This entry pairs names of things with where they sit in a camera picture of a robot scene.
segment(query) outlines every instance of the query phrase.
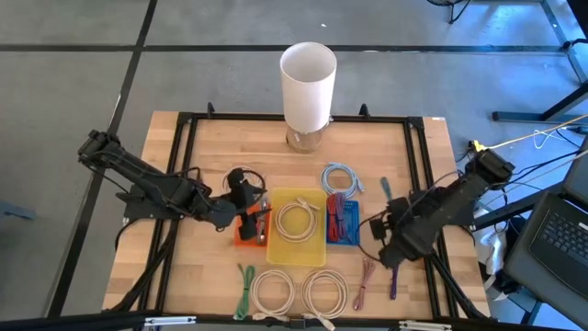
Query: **blue cable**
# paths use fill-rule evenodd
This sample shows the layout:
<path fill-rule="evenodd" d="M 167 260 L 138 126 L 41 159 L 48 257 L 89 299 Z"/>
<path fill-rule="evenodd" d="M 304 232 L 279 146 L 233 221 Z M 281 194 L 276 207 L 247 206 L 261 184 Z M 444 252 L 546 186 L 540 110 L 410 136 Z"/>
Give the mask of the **blue cable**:
<path fill-rule="evenodd" d="M 333 170 L 345 171 L 349 175 L 349 177 L 351 177 L 351 186 L 346 189 L 331 188 L 329 186 L 328 180 L 329 174 L 331 174 Z M 356 172 L 353 171 L 353 169 L 349 166 L 337 162 L 329 162 L 329 165 L 324 168 L 324 170 L 321 173 L 321 185 L 322 189 L 324 189 L 325 192 L 329 194 L 334 194 L 337 192 L 343 193 L 347 200 L 351 199 L 351 197 L 353 197 L 353 195 L 356 194 L 357 191 L 364 191 L 364 185 L 361 183 L 361 180 L 359 180 L 359 177 L 356 175 Z"/>

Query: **concrete floor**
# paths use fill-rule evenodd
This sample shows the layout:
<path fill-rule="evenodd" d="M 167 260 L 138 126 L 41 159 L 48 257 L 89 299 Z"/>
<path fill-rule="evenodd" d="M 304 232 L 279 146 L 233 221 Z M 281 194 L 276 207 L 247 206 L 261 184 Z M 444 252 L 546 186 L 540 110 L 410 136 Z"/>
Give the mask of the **concrete floor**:
<path fill-rule="evenodd" d="M 581 37 L 565 0 L 549 2 L 566 35 Z M 147 5 L 147 0 L 4 0 L 0 43 L 134 43 Z M 157 6 L 147 43 L 559 45 L 537 4 L 476 1 L 453 26 L 447 15 L 448 9 L 425 0 L 168 0 Z M 588 72 L 588 48 L 576 51 Z M 565 57 L 540 53 L 336 55 L 333 113 L 356 114 L 367 103 L 374 115 L 446 117 L 455 154 L 471 139 L 493 144 L 547 128 L 496 123 L 490 114 L 544 111 L 578 87 Z M 138 154 L 154 110 L 203 111 L 210 101 L 218 111 L 279 112 L 278 58 L 279 53 L 262 52 L 143 54 L 121 140 Z M 89 178 L 75 152 L 90 129 L 107 127 L 129 59 L 127 53 L 0 52 L 0 200 L 38 214 L 34 221 L 0 221 L 2 320 L 43 315 Z M 573 150 L 559 140 L 541 150 L 524 141 L 500 153 L 524 167 Z M 545 187 L 564 174 L 561 169 L 534 184 Z M 123 210 L 115 191 L 103 185 L 66 314 L 101 307 Z M 532 191 L 520 188 L 509 198 Z M 491 199 L 489 194 L 482 200 Z M 501 204 L 497 200 L 491 207 Z M 518 322 L 515 309 L 493 305 L 492 313 Z"/>

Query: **white cup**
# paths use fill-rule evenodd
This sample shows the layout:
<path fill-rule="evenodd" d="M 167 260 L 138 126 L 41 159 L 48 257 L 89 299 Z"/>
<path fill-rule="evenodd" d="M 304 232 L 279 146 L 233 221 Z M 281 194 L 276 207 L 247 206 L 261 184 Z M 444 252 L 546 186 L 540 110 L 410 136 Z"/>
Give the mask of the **white cup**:
<path fill-rule="evenodd" d="M 284 117 L 300 134 L 319 131 L 329 122 L 337 58 L 317 42 L 290 46 L 279 60 Z"/>

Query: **metal stand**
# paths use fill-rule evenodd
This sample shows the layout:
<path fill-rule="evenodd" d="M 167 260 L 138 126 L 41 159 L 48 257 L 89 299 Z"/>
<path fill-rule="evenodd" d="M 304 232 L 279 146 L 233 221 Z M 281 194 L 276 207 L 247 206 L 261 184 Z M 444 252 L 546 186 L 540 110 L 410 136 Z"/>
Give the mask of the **metal stand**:
<path fill-rule="evenodd" d="M 565 97 L 555 106 L 542 114 L 495 111 L 492 114 L 492 119 L 496 121 L 518 121 L 529 123 L 563 123 L 577 117 L 563 114 L 578 106 L 586 98 L 588 98 L 588 83 L 581 85 L 580 88 L 571 92 L 569 96 Z M 578 120 L 575 123 L 588 125 L 588 119 Z"/>

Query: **yellow tray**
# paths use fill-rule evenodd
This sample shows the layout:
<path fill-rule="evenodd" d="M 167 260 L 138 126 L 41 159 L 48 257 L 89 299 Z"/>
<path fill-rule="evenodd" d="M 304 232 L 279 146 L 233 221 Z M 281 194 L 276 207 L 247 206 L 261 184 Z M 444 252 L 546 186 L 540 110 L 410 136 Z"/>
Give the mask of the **yellow tray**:
<path fill-rule="evenodd" d="M 319 208 L 316 211 L 316 231 L 303 243 L 291 243 L 277 231 L 276 219 L 282 206 L 296 201 L 297 197 Z M 326 263 L 326 201 L 327 194 L 315 188 L 274 188 L 271 194 L 272 224 L 269 227 L 266 260 L 271 264 L 322 267 Z M 286 231 L 302 233 L 309 222 L 308 213 L 295 208 L 285 214 L 282 224 Z"/>

